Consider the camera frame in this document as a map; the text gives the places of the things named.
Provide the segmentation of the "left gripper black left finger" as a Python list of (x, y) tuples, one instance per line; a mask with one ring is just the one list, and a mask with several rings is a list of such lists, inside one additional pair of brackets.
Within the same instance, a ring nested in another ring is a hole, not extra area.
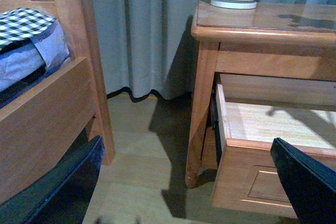
[(103, 138), (96, 136), (2, 203), (1, 223), (82, 223), (99, 178), (103, 153)]

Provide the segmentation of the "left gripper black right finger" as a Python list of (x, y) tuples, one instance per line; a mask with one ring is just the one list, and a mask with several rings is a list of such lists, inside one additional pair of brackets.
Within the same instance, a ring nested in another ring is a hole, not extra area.
[(335, 223), (335, 171), (281, 138), (270, 153), (299, 221)]

